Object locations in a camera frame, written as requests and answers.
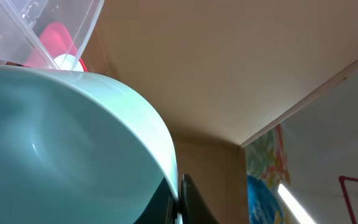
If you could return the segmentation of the clear plastic bin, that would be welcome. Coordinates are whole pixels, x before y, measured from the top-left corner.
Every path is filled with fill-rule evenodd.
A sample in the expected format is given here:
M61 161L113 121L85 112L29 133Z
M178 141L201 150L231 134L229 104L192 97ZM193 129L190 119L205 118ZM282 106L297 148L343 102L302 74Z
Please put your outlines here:
M32 48L27 29L38 33L53 21L67 27L81 57L103 4L104 0L0 0L0 65L20 65ZM57 69L52 59L48 61L47 69Z

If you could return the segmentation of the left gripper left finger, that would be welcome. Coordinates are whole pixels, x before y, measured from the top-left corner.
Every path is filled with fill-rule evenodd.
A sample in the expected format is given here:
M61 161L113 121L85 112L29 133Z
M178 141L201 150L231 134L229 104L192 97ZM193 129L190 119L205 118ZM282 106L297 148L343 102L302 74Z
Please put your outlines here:
M162 179L145 210L134 224L172 224L174 198L165 178Z

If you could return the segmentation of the red serving tray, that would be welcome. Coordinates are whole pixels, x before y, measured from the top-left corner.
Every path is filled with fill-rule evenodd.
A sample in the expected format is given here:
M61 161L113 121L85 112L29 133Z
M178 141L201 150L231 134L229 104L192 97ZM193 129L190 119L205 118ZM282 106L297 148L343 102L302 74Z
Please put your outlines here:
M83 59L77 58L79 50L67 27L62 22L49 22L37 31L38 33L36 31L30 33L30 30L27 29L26 34L30 37L29 43L32 48L29 53L23 56L24 59L19 63L20 65L33 68L51 68L48 64L49 59L54 62L54 58L57 56L70 54L80 61L84 72L88 71Z

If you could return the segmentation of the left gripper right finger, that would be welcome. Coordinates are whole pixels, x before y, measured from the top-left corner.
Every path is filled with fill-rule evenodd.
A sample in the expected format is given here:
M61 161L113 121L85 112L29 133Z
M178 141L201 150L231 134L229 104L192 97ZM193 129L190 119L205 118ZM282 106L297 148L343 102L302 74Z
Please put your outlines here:
M183 175L180 197L183 224L219 224L189 174Z

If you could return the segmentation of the light blue plate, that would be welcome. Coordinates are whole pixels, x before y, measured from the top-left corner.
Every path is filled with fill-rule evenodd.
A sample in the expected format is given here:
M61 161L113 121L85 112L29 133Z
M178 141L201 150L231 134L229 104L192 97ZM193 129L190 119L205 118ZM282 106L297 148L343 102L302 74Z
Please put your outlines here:
M75 59L75 56L70 54L59 55L54 58L54 62L57 64L60 70L72 70L77 72L83 72L83 66L79 60Z

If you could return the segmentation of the light blue bowl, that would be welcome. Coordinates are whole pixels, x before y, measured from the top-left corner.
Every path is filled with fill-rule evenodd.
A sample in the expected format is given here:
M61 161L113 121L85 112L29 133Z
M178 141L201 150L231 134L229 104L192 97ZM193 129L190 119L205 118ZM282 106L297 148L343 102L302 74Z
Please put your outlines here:
M134 223L178 171L160 115L95 73L0 66L0 223Z

